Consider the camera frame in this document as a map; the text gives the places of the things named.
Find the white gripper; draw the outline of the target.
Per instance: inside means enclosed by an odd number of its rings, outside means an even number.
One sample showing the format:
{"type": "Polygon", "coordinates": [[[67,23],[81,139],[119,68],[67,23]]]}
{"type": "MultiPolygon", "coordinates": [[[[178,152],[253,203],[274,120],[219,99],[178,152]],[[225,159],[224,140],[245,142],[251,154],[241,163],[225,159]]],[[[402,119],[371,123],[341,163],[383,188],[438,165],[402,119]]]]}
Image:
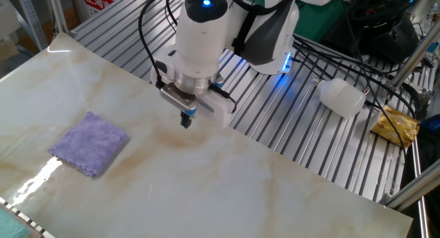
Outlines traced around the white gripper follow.
{"type": "Polygon", "coordinates": [[[185,129],[194,117],[221,127],[231,121],[237,103],[222,90],[224,78],[218,66],[219,59],[185,56],[176,46],[165,47],[153,58],[151,80],[160,96],[180,110],[180,124],[185,129]]]}

